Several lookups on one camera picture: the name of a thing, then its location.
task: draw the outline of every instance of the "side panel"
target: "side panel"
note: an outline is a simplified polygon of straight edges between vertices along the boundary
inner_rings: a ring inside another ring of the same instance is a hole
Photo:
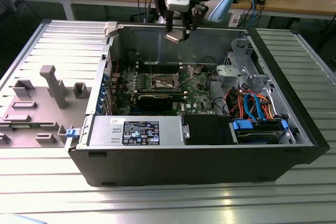
[[[315,147],[71,151],[91,186],[275,181]]]

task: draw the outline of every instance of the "blue latch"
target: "blue latch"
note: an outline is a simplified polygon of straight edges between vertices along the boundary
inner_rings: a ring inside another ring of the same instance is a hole
[[[287,123],[285,120],[282,120],[282,121],[281,121],[281,124],[282,124],[282,126],[283,126],[283,128],[284,128],[285,130],[288,129],[288,123]]]
[[[237,130],[252,130],[253,129],[253,125],[252,122],[249,120],[235,120],[233,123],[233,129]]]
[[[67,136],[67,137],[79,137],[80,136],[80,128],[68,129],[65,136]]]

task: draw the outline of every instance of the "table leg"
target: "table leg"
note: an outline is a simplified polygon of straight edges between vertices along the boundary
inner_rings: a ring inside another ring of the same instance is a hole
[[[7,7],[11,13],[15,13],[17,11],[13,0],[2,0],[2,1],[4,2],[5,7]]]
[[[76,20],[75,11],[70,0],[62,3],[67,20]]]

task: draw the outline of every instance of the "gray plastic post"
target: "gray plastic post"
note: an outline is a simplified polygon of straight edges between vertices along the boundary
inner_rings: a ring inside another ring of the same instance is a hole
[[[54,95],[56,103],[60,109],[67,107],[67,101],[64,98],[64,93],[59,87],[58,81],[55,77],[55,67],[49,65],[43,65],[40,70],[40,75],[46,79],[51,93]]]

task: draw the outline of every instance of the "power supply label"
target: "power supply label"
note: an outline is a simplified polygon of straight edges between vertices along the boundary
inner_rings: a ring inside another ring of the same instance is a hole
[[[124,122],[123,145],[159,145],[159,122]]]

